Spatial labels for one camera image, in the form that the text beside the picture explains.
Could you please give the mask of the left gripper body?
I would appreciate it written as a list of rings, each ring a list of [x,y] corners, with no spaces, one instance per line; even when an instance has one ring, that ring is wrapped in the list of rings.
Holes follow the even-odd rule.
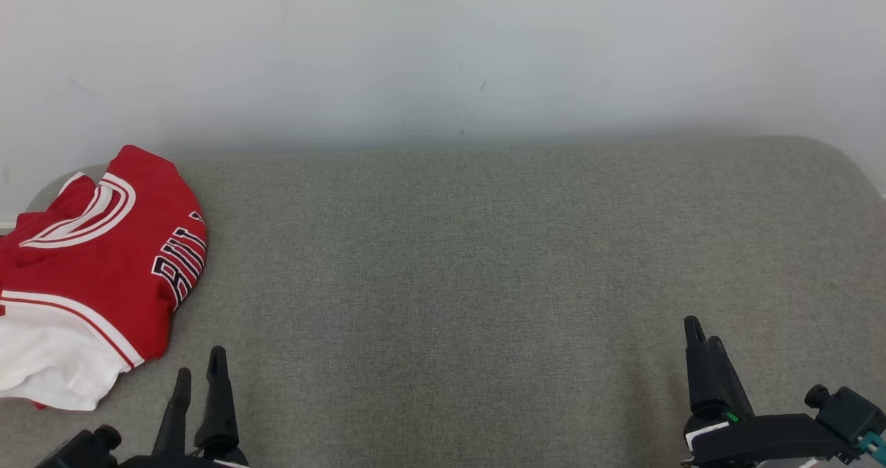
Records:
[[[250,467],[240,449],[229,452],[218,449],[197,449],[190,454],[145,454],[133,456],[119,467]]]

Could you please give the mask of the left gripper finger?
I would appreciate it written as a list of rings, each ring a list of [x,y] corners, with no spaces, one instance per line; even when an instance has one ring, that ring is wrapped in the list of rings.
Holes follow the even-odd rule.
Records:
[[[191,372],[181,368],[153,445],[153,456],[186,454],[186,418],[191,402]]]
[[[195,446],[207,459],[238,459],[239,430],[235,417],[233,389],[225,349],[216,345],[210,351],[208,395],[203,421],[195,434]]]

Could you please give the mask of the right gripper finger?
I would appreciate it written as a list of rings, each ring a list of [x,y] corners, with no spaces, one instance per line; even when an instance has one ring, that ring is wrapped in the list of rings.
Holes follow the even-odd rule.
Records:
[[[727,402],[731,414],[740,420],[755,417],[749,397],[729,358],[727,349],[718,336],[711,336],[707,341],[709,357],[713,366],[713,377],[717,379],[719,396]]]
[[[722,408],[721,389],[713,373],[709,342],[699,319],[684,317],[689,407],[693,415],[715,415]]]

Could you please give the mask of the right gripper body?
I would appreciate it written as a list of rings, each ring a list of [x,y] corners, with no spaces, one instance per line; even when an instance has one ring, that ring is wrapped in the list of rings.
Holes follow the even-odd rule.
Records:
[[[689,459],[683,467],[811,467],[831,460],[853,461],[853,446],[810,415],[758,415],[740,420],[725,413],[719,420],[691,417],[685,427]]]

